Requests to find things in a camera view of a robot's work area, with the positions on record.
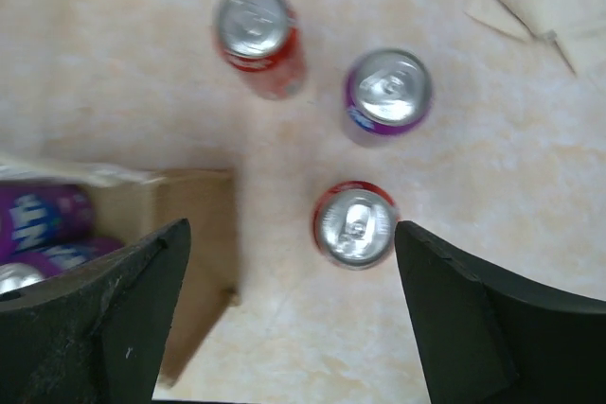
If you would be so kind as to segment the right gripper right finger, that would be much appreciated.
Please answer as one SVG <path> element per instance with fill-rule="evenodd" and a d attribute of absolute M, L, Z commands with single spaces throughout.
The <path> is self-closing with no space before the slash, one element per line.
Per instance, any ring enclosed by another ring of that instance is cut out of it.
<path fill-rule="evenodd" d="M 412 221 L 395 253 L 434 403 L 602 403 L 605 304 L 527 279 Z"/>

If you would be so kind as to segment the red can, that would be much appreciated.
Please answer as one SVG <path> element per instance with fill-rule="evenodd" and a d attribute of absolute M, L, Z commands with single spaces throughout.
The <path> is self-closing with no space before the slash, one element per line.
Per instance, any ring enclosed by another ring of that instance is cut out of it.
<path fill-rule="evenodd" d="M 344 181 L 316 201 L 312 238 L 330 262 L 350 270 L 365 270 L 392 253 L 399 220 L 395 201 L 382 188 L 366 181 Z"/>
<path fill-rule="evenodd" d="M 223 59 L 258 96 L 294 96 L 307 78 L 297 17 L 288 0 L 221 0 L 214 21 Z"/>

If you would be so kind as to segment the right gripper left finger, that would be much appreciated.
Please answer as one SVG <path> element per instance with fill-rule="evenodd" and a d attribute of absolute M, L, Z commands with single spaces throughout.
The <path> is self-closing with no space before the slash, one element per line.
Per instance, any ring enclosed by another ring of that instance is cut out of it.
<path fill-rule="evenodd" d="M 4 403 L 150 403 L 190 253 L 175 220 L 1 297 Z"/>

